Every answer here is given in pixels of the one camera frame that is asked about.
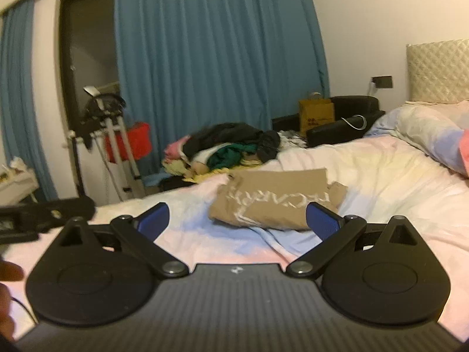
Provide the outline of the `person left hand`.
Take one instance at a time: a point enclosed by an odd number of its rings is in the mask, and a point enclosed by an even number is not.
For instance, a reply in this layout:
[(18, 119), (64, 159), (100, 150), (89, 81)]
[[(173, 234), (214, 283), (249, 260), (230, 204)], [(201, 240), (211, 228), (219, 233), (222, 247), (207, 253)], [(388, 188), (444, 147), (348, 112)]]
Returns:
[(10, 342), (14, 340), (13, 333), (15, 329), (15, 323), (13, 318), (10, 316), (10, 304), (12, 302), (10, 290), (6, 285), (3, 284), (3, 282), (21, 281), (24, 279), (24, 277), (24, 270), (19, 265), (9, 261), (1, 260), (0, 326), (1, 335)]

